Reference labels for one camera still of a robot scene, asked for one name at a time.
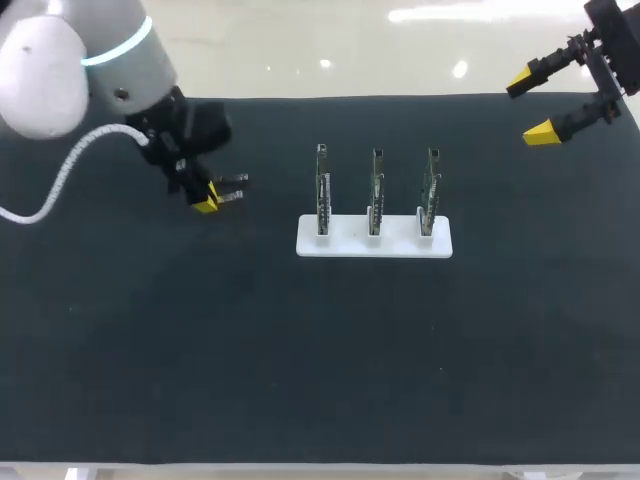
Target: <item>white stand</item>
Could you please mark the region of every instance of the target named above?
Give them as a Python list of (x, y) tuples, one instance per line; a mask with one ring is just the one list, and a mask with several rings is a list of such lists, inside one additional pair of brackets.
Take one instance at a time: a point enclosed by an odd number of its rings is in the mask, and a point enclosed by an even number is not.
[(329, 235), (318, 235), (316, 215), (298, 222), (296, 251), (301, 257), (450, 258), (453, 255), (447, 217), (436, 217), (433, 235), (420, 234), (420, 216), (385, 215), (380, 235), (369, 235), (367, 215), (331, 215)]

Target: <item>glossy floor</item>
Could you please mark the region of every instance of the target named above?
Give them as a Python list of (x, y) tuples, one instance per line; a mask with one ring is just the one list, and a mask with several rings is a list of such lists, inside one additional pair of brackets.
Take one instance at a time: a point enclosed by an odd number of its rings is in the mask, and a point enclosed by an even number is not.
[[(202, 97), (504, 92), (590, 27), (585, 0), (143, 1), (180, 85)], [(578, 65), (539, 88), (593, 90)], [(640, 98), (629, 105), (640, 118)]]

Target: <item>black table surface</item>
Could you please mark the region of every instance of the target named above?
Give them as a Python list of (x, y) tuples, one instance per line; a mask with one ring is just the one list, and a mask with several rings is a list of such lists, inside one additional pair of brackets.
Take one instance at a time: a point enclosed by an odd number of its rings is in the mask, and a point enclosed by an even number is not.
[[(640, 463), (640, 133), (521, 138), (585, 99), (232, 100), (207, 163), (252, 184), (212, 216), (101, 140), (0, 222), (0, 461)], [(0, 204), (36, 211), (76, 139), (0, 144)], [(440, 148), (453, 257), (298, 257), (317, 143), (345, 214), (374, 147), (388, 214)]]

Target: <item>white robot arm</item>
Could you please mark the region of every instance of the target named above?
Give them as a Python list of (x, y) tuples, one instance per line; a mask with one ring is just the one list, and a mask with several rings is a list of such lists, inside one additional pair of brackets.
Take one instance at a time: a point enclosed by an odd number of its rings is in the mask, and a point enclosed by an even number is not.
[(0, 0), (0, 133), (66, 135), (84, 118), (91, 91), (124, 117), (119, 131), (146, 137), (138, 144), (169, 193), (183, 190), (189, 205), (215, 212), (242, 191), (219, 195), (197, 157), (226, 144), (231, 127), (221, 102), (190, 102), (176, 82), (139, 0)]
[(13, 0), (0, 18), (0, 116), (27, 138), (69, 133), (89, 86), (119, 114), (147, 110), (177, 81), (138, 0)]

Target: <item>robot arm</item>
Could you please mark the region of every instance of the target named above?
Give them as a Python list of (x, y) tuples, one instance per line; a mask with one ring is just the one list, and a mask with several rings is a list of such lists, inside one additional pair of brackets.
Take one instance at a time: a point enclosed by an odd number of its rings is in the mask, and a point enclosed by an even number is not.
[(623, 92), (631, 97), (640, 91), (640, 4), (622, 11), (616, 0), (589, 0), (584, 8), (593, 30), (570, 37), (567, 48), (530, 61), (507, 92), (511, 98), (519, 97), (543, 85), (573, 61), (589, 69), (598, 92), (590, 103), (573, 112), (554, 115), (525, 132), (528, 145), (567, 142), (600, 119), (611, 124), (621, 115), (618, 104)]
[(0, 13), (0, 117), (12, 131), (35, 140), (68, 134), (91, 89), (149, 139), (141, 151), (170, 193), (183, 190), (203, 213), (242, 198), (217, 187), (243, 185), (246, 175), (217, 185), (198, 160), (231, 138), (224, 105), (184, 97), (139, 0), (13, 0)]

